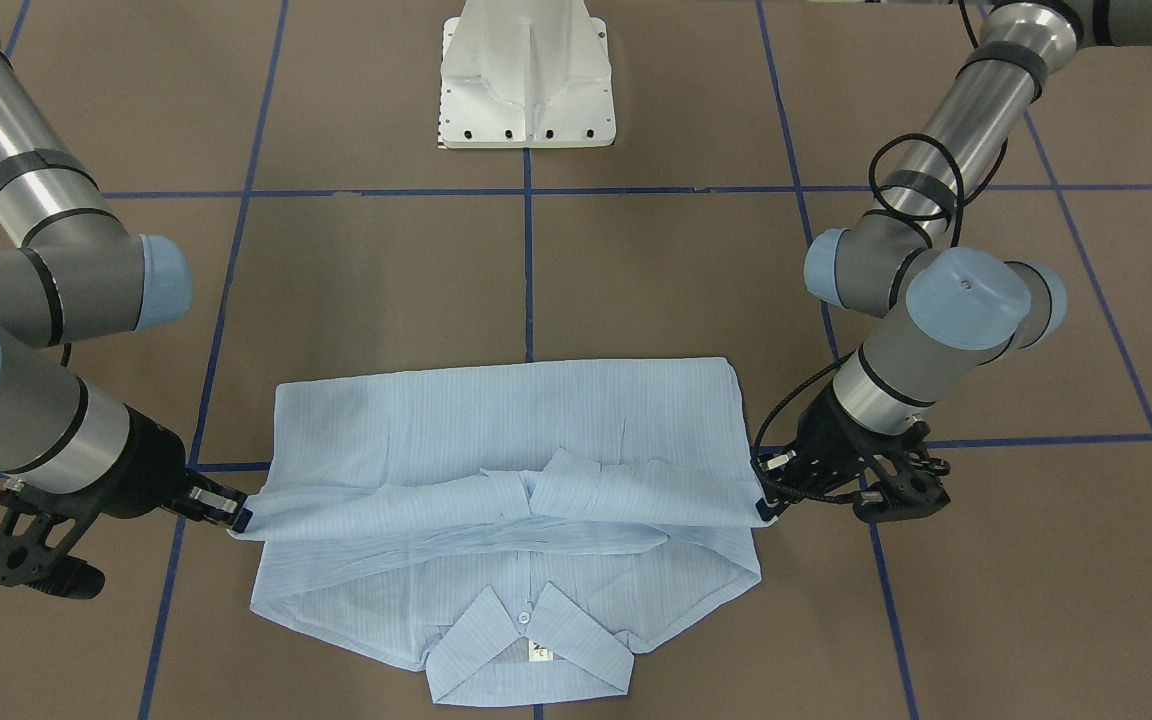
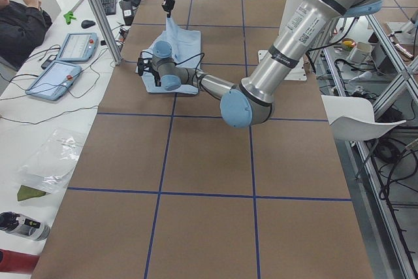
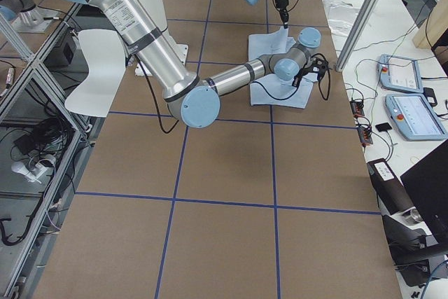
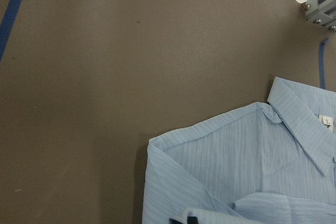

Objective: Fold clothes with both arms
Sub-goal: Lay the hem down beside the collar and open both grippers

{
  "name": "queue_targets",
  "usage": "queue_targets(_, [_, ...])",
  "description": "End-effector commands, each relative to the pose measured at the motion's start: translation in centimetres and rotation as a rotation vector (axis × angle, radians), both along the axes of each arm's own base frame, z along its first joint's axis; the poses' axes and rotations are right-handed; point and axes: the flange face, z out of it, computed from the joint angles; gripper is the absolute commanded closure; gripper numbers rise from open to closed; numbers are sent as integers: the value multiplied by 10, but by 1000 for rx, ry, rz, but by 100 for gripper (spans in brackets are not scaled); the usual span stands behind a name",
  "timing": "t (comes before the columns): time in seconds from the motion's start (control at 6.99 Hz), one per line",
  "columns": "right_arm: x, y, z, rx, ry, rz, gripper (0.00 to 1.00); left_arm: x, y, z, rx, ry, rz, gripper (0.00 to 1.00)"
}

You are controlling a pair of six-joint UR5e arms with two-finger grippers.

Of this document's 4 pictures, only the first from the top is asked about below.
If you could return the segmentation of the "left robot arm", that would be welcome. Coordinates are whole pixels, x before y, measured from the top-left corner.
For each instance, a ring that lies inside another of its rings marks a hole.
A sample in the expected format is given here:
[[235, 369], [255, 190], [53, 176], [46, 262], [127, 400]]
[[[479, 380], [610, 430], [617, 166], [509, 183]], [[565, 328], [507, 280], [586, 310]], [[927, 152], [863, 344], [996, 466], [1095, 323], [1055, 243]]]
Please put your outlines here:
[[923, 131], [870, 160], [865, 214], [806, 251], [808, 290], [878, 324], [814, 373], [823, 391], [783, 450], [760, 450], [770, 420], [756, 432], [756, 511], [767, 523], [804, 501], [849, 506], [870, 524], [943, 509], [950, 467], [929, 450], [925, 415], [973, 367], [1043, 342], [1064, 319], [1060, 278], [964, 247], [964, 217], [1053, 74], [1089, 47], [1152, 46], [1152, 1], [995, 1], [967, 33], [972, 53]]

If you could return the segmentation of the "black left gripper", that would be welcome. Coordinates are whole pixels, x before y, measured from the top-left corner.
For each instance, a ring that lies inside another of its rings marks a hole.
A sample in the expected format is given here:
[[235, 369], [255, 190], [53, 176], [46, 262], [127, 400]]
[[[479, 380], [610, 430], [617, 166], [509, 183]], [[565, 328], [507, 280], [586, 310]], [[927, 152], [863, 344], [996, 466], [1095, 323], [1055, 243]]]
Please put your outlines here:
[[804, 500], [842, 505], [863, 500], [864, 488], [831, 493], [867, 470], [858, 456], [861, 430], [873, 432], [852, 418], [832, 386], [819, 392], [799, 416], [794, 441], [781, 454], [756, 455], [756, 479], [763, 491], [755, 502], [759, 518], [776, 521], [788, 505]]

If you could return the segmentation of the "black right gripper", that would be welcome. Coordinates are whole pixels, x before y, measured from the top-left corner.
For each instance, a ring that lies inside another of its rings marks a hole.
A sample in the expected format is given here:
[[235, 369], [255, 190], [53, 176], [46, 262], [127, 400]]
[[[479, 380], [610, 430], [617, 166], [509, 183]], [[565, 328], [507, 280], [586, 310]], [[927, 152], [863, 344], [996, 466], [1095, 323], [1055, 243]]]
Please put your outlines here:
[[132, 520], [165, 509], [232, 533], [247, 533], [253, 516], [247, 509], [247, 493], [189, 468], [177, 434], [132, 407], [126, 410], [131, 420], [126, 446], [101, 477], [103, 514]]

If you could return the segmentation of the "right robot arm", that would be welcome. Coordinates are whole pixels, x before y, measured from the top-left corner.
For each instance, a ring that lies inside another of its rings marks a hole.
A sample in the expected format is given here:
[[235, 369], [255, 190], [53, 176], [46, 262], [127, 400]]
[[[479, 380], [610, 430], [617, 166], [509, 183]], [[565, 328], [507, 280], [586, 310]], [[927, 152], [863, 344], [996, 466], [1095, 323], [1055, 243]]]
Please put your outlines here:
[[0, 473], [20, 500], [137, 518], [168, 509], [242, 532], [237, 488], [189, 469], [182, 439], [41, 356], [41, 348], [175, 323], [185, 256], [132, 234], [38, 109], [0, 40]]

